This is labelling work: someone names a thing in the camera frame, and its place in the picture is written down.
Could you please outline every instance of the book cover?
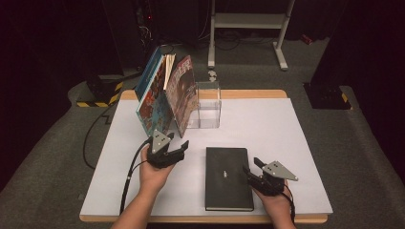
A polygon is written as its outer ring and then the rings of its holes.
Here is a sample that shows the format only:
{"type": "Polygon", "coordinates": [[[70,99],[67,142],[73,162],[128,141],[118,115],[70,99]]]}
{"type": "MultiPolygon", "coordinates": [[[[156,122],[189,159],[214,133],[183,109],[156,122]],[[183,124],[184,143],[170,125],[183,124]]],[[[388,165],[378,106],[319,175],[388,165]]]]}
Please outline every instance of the book cover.
{"type": "Polygon", "coordinates": [[[137,108],[137,115],[147,135],[152,135],[155,130],[166,134],[173,119],[172,110],[163,91],[165,60],[166,56],[163,56],[156,65],[137,108]]]}
{"type": "Polygon", "coordinates": [[[246,148],[207,147],[205,165],[206,211],[253,211],[246,148]]]}
{"type": "Polygon", "coordinates": [[[142,76],[140,77],[140,80],[135,87],[135,94],[137,95],[139,101],[143,98],[143,94],[148,88],[151,79],[155,76],[156,69],[160,64],[162,58],[163,56],[161,54],[160,48],[157,47],[149,58],[145,70],[143,70],[142,76]]]}
{"type": "Polygon", "coordinates": [[[165,93],[173,111],[179,134],[183,137],[190,114],[198,106],[196,81],[190,55],[182,59],[170,75],[165,93]]]}

